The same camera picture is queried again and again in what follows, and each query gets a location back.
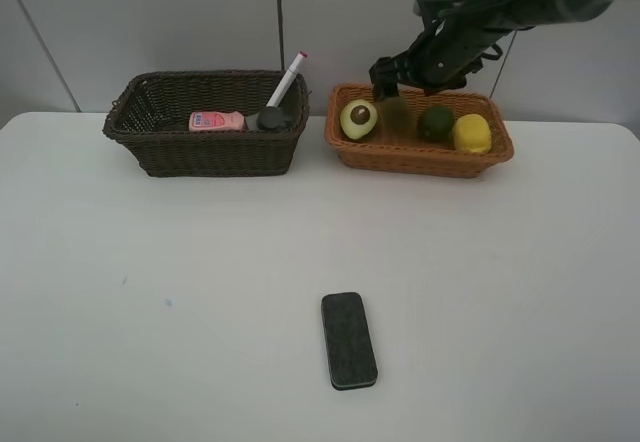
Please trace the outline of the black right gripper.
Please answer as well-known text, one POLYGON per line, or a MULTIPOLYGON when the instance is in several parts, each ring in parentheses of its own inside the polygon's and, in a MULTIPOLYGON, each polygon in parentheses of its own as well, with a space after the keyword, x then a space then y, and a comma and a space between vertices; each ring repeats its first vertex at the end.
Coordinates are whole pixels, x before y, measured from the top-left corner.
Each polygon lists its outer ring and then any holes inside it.
POLYGON ((398 86, 417 88, 429 97, 446 90, 458 90, 467 85, 467 76, 483 68, 481 57, 462 66, 447 66, 444 62, 421 63, 407 51, 393 57, 378 59, 369 69, 373 96, 377 102, 399 96, 398 86))

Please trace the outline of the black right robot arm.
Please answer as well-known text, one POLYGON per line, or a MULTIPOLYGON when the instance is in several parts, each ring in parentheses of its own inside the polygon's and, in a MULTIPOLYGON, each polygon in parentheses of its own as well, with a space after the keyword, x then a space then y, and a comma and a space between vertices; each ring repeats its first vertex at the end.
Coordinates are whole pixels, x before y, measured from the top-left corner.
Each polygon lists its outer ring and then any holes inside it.
POLYGON ((538 26, 587 22, 615 0, 415 0, 423 30, 405 51, 370 68, 373 97, 393 98, 401 85, 426 95, 465 87, 486 60, 498 60, 498 42, 538 26))

